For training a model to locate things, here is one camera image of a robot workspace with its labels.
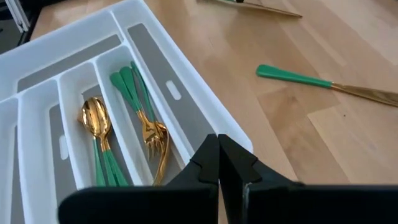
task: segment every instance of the wooden table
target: wooden table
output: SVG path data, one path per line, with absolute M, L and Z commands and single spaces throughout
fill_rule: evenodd
M 32 37 L 115 2 L 69 0 L 46 7 Z M 255 74 L 266 63 L 398 91 L 398 2 L 262 1 L 302 19 L 213 0 L 146 3 L 250 137 L 262 162 L 308 184 L 398 183 L 397 108 Z

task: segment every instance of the green handle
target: green handle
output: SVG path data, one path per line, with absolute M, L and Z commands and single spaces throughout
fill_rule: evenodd
M 319 78 L 308 77 L 294 72 L 289 72 L 269 65 L 260 65 L 257 68 L 257 76 L 264 78 L 275 78 L 279 80 L 286 80 L 297 83 L 304 83 L 309 85 L 320 86 L 323 88 L 331 88 L 331 81 L 322 80 Z
M 119 73 L 121 74 L 123 82 L 127 86 L 130 95 L 132 96 L 132 100 L 136 104 L 136 112 L 142 110 L 142 106 L 136 90 L 136 81 L 134 80 L 131 69 L 129 67 L 123 67 L 122 69 L 120 69 Z
M 114 175 L 113 175 L 113 172 L 112 172 L 112 165 L 111 165 L 112 162 L 107 157 L 107 153 L 106 153 L 107 151 L 109 151 L 109 150 L 106 150 L 106 151 L 103 152 L 106 176 L 108 177 L 108 184 L 111 187 L 116 187 L 116 186 L 118 186 L 118 184 L 116 183 L 116 179 L 114 178 Z
M 102 166 L 101 166 L 101 161 L 100 161 L 100 155 L 98 154 L 98 143 L 97 140 L 93 140 L 94 144 L 94 160 L 95 160 L 95 180 L 96 180 L 96 185 L 98 187 L 105 187 L 105 178 L 104 174 L 102 171 Z
M 155 121 L 155 114 L 154 114 L 152 105 L 150 104 L 150 101 L 149 101 L 149 94 L 148 94 L 147 86 L 145 85 L 144 80 L 142 79 L 141 73 L 139 72 L 139 70 L 134 62 L 131 62 L 131 67 L 132 67 L 133 74 L 138 79 L 141 91 L 144 93 L 145 104 L 147 105 L 147 110 L 149 111 L 149 119 L 151 121 Z
M 104 157 L 108 158 L 109 163 L 111 164 L 112 168 L 112 173 L 116 177 L 116 181 L 118 182 L 118 186 L 128 186 L 127 180 L 124 177 L 118 162 L 116 162 L 116 159 L 112 153 L 111 150 L 107 150 L 104 152 Z
M 111 83 L 119 90 L 123 98 L 130 104 L 131 108 L 134 111 L 137 111 L 138 109 L 136 102 L 134 102 L 132 99 L 132 96 L 130 95 L 129 90 L 127 89 L 127 86 L 119 72 L 115 72 L 111 75 Z

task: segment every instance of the cutlery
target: cutlery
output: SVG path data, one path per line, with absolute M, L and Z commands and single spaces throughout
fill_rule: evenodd
M 149 94 L 141 74 L 134 62 L 131 62 L 131 66 L 132 68 L 123 67 L 119 72 L 113 73 L 110 79 L 111 83 L 120 91 L 123 98 L 126 99 L 137 113 L 142 123 L 142 137 L 148 149 L 149 159 L 151 160 L 156 154 L 160 154 L 160 162 L 153 183 L 153 185 L 159 185 L 164 177 L 167 159 L 170 154 L 169 131 L 164 124 L 156 121 Z M 142 94 L 146 104 L 146 111 L 144 111 L 139 100 L 136 82 L 140 86 L 140 94 Z
M 279 14 L 283 14 L 286 16 L 294 16 L 294 17 L 303 17 L 300 14 L 296 14 L 293 12 L 289 12 L 289 11 L 285 11 L 285 10 L 281 10 L 281 9 L 276 9 L 273 7 L 267 7 L 267 6 L 263 6 L 262 4 L 254 4 L 254 3 L 250 3 L 250 2 L 244 2 L 244 0 L 216 0 L 219 2 L 224 2 L 224 3 L 228 3 L 228 4 L 232 4 L 238 7 L 248 7 L 248 8 L 252 8 L 252 9 L 261 9 L 261 10 L 265 10 L 265 11 L 270 11 L 270 12 L 275 12 L 275 13 L 279 13 Z
M 155 120 L 154 110 L 153 110 L 152 105 L 150 104 L 150 100 L 149 100 L 148 89 L 142 79 L 141 73 L 139 72 L 139 70 L 134 62 L 131 62 L 131 67 L 132 67 L 133 74 L 139 80 L 140 88 L 143 92 L 145 103 L 147 106 L 146 108 L 148 108 L 148 111 L 149 111 L 149 116 L 151 117 L 151 119 L 153 121 L 155 121 L 154 123 L 155 123 L 156 129 L 157 129 L 157 132 L 160 135 L 160 138 L 162 139 L 162 141 L 161 141 L 162 144 L 160 147 L 160 162 L 159 162 L 159 165 L 157 168 L 155 181 L 154 181 L 154 185 L 160 185 L 160 183 L 164 177 L 164 174 L 165 174 L 166 165 L 167 165 L 167 161 L 168 161 L 169 154 L 170 154 L 170 134 L 169 134 L 169 131 L 167 130 L 167 128 L 162 123 Z
M 104 158 L 105 171 L 110 186 L 127 186 L 127 180 L 124 177 L 121 169 L 116 162 L 108 141 L 108 135 L 111 131 L 112 124 L 109 114 L 102 100 L 98 97 L 92 97 L 85 101 L 79 119 L 85 128 L 95 137 L 95 166 L 96 166 L 96 180 L 100 186 L 105 185 L 103 178 L 100 157 L 98 154 L 97 139 Z
M 308 77 L 298 73 L 282 70 L 270 65 L 260 65 L 256 70 L 257 76 L 264 78 L 274 78 L 290 82 L 304 83 L 331 90 L 348 93 L 355 96 L 360 96 L 369 100 L 384 103 L 390 106 L 398 107 L 398 93 L 393 93 L 384 90 L 375 90 L 372 88 L 342 85 L 319 78 Z

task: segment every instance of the green-handled knife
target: green-handled knife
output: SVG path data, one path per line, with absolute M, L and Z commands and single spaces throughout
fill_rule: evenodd
M 327 89 L 349 93 L 369 100 L 398 107 L 398 93 L 383 90 L 375 90 L 358 86 L 342 85 L 319 78 L 308 77 L 298 73 L 282 70 L 270 65 L 260 65 L 256 70 L 257 76 L 264 78 L 274 78 L 290 82 L 304 83 L 319 86 Z

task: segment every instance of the cutlery tray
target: cutlery tray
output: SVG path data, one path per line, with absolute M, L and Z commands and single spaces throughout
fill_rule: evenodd
M 143 1 L 123 1 L 0 55 L 0 223 L 57 223 L 57 207 L 95 183 L 90 133 L 76 120 L 102 96 L 110 144 L 131 185 L 151 185 L 137 116 L 109 76 L 135 61 L 172 153 L 162 184 L 189 162 L 210 133 L 252 152 L 244 131 Z

